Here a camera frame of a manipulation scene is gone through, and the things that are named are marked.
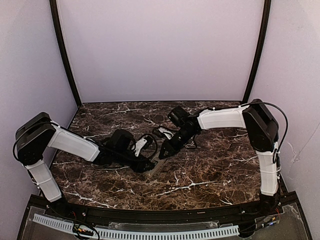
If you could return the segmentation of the white universal remote control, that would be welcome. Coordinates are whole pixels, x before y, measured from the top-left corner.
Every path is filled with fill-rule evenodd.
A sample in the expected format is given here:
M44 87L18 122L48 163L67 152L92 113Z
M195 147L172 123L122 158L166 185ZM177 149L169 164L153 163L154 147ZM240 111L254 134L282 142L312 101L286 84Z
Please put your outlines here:
M148 170L143 173L148 178L153 177L160 170L160 168L163 166L163 164L166 162L166 160L165 159L158 159L156 157L151 162L154 163L154 168L152 170Z

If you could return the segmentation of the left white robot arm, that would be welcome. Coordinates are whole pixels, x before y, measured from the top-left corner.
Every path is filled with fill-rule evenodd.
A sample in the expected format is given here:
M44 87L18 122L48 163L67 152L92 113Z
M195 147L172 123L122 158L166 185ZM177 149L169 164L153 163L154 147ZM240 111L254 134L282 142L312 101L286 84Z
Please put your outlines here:
M12 153L27 169L44 197L54 203L63 199L63 193L44 162L43 153L47 148L75 155L94 165L116 163L128 166L136 173L144 173L153 170L155 164L141 151L153 143L156 140L150 134L135 140L124 129L117 129L110 137L96 142L60 126L46 112L41 112L16 131Z

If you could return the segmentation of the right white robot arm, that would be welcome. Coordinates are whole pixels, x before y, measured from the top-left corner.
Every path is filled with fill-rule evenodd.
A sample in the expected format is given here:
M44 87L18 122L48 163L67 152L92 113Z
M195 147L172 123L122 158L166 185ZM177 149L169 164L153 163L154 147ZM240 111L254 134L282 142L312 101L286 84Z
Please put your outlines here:
M168 114L179 130L164 140L159 159L176 155L185 144L203 130L217 128L246 129L249 142L259 160L261 187L265 196L274 196L278 191L280 166L278 155L283 144L279 140L279 124L267 108L268 102L254 99L252 102L227 108L200 109L193 114L177 106Z

